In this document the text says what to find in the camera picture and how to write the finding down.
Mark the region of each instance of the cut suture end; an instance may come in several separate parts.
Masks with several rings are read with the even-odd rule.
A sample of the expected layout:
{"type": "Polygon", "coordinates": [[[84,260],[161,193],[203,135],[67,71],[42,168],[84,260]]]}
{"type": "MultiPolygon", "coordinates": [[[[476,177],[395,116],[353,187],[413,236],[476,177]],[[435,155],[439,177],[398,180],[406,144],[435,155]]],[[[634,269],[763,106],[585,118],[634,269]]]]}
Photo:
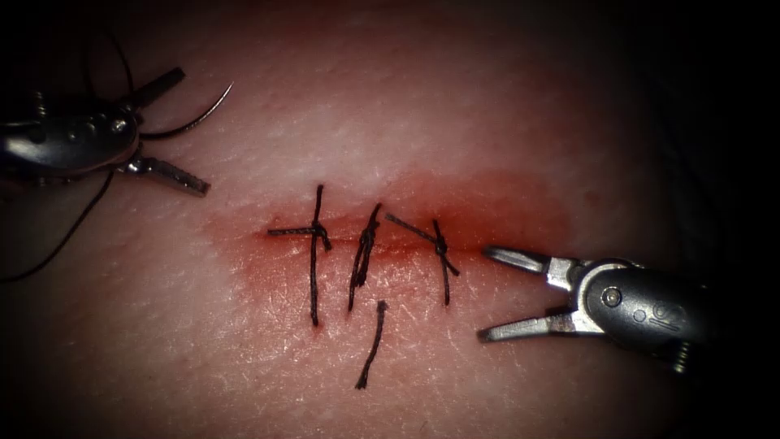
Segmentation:
{"type": "Polygon", "coordinates": [[[365,389],[368,385],[368,370],[371,367],[371,363],[374,361],[376,351],[379,348],[379,341],[382,340],[382,328],[384,326],[384,312],[388,309],[388,304],[384,300],[380,300],[376,304],[376,335],[374,336],[374,344],[371,346],[371,352],[368,354],[366,364],[363,366],[363,371],[360,374],[360,378],[355,384],[355,389],[365,389]]]}

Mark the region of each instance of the skin texture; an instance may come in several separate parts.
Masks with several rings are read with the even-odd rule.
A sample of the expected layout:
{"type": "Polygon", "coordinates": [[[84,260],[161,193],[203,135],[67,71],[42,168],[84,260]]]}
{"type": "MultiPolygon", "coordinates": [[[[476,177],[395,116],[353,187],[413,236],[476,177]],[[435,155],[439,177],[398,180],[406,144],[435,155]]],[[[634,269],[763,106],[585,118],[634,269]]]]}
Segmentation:
{"type": "MultiPolygon", "coordinates": [[[[115,24],[136,82],[174,66],[188,79],[144,110],[145,131],[235,82],[204,124],[145,146],[213,188],[197,199],[117,175],[47,269],[0,287],[12,419],[79,437],[646,437],[675,421],[672,380],[609,343],[475,337],[566,304],[482,258],[485,244],[678,265],[659,140],[596,13],[226,3],[162,6],[137,27],[149,11],[115,24]],[[318,244],[313,328],[309,238],[266,230],[308,225],[318,184],[334,249],[318,244]],[[433,245],[387,212],[430,234],[439,220],[461,270],[448,307],[433,245]],[[379,299],[384,335],[359,391],[379,299]]],[[[41,80],[78,89],[76,52],[59,57],[61,74],[41,80]]],[[[96,56],[106,96],[123,92],[118,66],[96,56]]],[[[101,180],[3,206],[4,270],[40,259],[101,180]]]]}

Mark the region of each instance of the blood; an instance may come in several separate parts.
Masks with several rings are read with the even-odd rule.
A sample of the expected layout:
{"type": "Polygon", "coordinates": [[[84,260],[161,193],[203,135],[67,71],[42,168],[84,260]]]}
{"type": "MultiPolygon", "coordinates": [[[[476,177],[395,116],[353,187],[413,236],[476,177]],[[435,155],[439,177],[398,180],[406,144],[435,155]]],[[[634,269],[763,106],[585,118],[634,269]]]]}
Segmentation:
{"type": "MultiPolygon", "coordinates": [[[[415,172],[388,182],[365,200],[354,200],[349,196],[352,190],[329,185],[327,181],[313,181],[309,192],[318,183],[325,185],[320,219],[334,247],[328,253],[318,252],[317,272],[322,277],[318,279],[319,288],[324,301],[343,300],[344,313],[354,252],[377,202],[383,203],[383,209],[378,216],[380,227],[369,276],[390,269],[397,274],[398,270],[423,267],[430,276],[441,278],[434,246],[383,220],[384,213],[389,211],[430,234],[435,234],[431,223],[436,219],[448,243],[448,256],[464,272],[489,263],[479,255],[488,243],[557,254],[572,234],[567,200],[554,196],[545,180],[533,175],[483,172],[472,176],[435,176],[415,172]]],[[[229,267],[228,281],[233,284],[230,291],[239,303],[265,306],[269,294],[281,294],[305,315],[309,237],[269,237],[267,230],[310,220],[313,206],[309,206],[306,195],[301,193],[300,200],[279,199],[265,206],[240,206],[207,220],[205,231],[220,261],[229,267]]],[[[461,278],[450,279],[455,289],[461,278]]],[[[391,286],[382,297],[392,301],[393,290],[408,285],[397,287],[391,286]]],[[[441,303],[442,289],[432,294],[441,303]]],[[[453,304],[458,301],[456,294],[453,304]]]]}

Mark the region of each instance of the metal screw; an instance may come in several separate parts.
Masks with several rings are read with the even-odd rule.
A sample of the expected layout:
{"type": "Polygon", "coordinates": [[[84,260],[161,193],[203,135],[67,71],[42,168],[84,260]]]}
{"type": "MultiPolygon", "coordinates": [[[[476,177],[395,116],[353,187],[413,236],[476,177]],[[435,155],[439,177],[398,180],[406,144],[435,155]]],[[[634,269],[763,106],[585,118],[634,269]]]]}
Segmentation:
{"type": "Polygon", "coordinates": [[[683,341],[680,344],[680,350],[677,352],[677,358],[672,364],[672,369],[679,373],[684,374],[687,371],[688,357],[691,355],[691,344],[687,341],[683,341]]]}
{"type": "Polygon", "coordinates": [[[617,305],[620,305],[621,299],[622,296],[620,295],[620,291],[614,287],[605,289],[601,294],[601,301],[610,308],[614,308],[617,305]]]}
{"type": "Polygon", "coordinates": [[[124,119],[117,119],[111,122],[111,131],[114,134],[119,134],[128,126],[128,123],[124,119]]]}

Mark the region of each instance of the interrupted suture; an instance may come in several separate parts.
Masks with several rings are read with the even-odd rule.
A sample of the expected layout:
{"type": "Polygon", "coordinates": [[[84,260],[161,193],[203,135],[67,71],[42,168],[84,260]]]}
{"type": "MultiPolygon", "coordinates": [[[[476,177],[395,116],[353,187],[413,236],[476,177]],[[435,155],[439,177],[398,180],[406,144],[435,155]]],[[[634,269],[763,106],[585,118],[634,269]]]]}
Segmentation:
{"type": "Polygon", "coordinates": [[[368,370],[371,368],[371,363],[376,356],[376,350],[379,348],[379,341],[382,340],[382,327],[384,326],[384,312],[388,309],[388,304],[384,300],[380,300],[376,303],[376,335],[374,336],[374,344],[371,345],[371,352],[368,354],[366,364],[363,365],[363,371],[360,373],[360,378],[355,384],[355,389],[365,389],[368,385],[368,370]]]}
{"type": "Polygon", "coordinates": [[[435,219],[433,220],[433,229],[436,232],[436,236],[433,237],[419,228],[414,227],[412,224],[401,221],[393,214],[386,214],[384,217],[388,221],[392,221],[393,223],[400,225],[402,228],[414,232],[422,239],[433,243],[435,246],[435,252],[441,260],[441,271],[444,275],[444,304],[445,306],[449,305],[449,275],[447,270],[450,270],[455,276],[460,276],[461,273],[449,262],[449,259],[447,259],[447,242],[444,240],[444,235],[441,234],[441,230],[439,229],[439,222],[435,219]]]}
{"type": "Polygon", "coordinates": [[[317,204],[314,207],[314,219],[311,220],[311,227],[300,228],[277,228],[268,230],[268,234],[273,237],[282,235],[311,235],[311,253],[310,253],[310,271],[309,286],[311,291],[311,322],[314,326],[319,325],[317,317],[317,238],[323,239],[325,251],[333,247],[331,241],[327,238],[327,230],[319,222],[319,210],[323,203],[323,185],[317,186],[317,204]]]}
{"type": "Polygon", "coordinates": [[[371,217],[368,219],[368,225],[360,234],[360,242],[357,245],[355,254],[355,264],[352,267],[352,277],[349,279],[349,305],[348,311],[352,310],[355,301],[355,288],[362,287],[366,283],[366,274],[368,273],[368,262],[371,257],[371,250],[374,248],[374,239],[376,238],[376,228],[379,223],[376,221],[376,214],[382,203],[377,203],[371,217]]]}

